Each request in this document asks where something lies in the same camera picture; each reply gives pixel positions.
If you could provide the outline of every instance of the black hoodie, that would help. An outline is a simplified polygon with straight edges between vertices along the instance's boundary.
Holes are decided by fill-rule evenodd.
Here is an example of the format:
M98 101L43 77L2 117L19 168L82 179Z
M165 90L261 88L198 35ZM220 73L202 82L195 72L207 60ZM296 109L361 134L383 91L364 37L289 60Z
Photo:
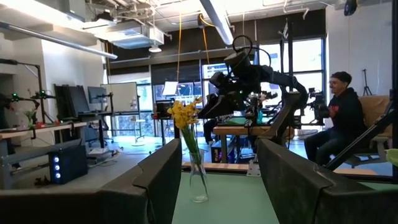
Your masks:
M332 118L332 129L336 132L356 138L366 130L362 104L354 89L347 88L339 96L334 96L329 102L329 108L336 113Z

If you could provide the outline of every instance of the hand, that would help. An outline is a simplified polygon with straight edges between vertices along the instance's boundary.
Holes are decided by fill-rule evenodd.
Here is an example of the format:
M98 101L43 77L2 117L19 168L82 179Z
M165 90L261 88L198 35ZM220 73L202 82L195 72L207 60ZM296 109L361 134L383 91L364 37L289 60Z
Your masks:
M329 108L329 117L334 118L335 116L336 116L336 112L332 108Z

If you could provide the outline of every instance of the tripod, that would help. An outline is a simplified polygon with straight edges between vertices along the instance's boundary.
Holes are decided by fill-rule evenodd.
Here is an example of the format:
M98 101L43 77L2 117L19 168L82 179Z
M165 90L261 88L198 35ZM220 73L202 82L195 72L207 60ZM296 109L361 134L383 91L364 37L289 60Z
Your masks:
M371 96L372 91L371 89L368 87L368 79L366 78L366 69L362 70L364 78L365 78L365 87L363 88L363 94L362 96L366 95L366 96Z

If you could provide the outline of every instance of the green table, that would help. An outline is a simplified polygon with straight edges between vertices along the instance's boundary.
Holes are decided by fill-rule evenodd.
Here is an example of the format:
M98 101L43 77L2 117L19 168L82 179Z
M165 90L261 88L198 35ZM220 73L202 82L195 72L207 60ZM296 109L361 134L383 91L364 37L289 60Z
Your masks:
M279 223L262 179L245 175L208 174L209 201L193 203L190 173L181 174L173 224ZM398 185L362 183L375 190L398 189Z

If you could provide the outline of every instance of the dark hair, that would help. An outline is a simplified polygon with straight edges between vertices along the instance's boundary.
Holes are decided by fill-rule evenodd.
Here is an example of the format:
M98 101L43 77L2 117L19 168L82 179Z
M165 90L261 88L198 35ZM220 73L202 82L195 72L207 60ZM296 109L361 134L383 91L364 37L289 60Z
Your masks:
M353 79L353 77L346 72L336 72L336 73L332 74L331 77L337 78L338 80L340 80L342 82L346 82L347 84L350 84Z

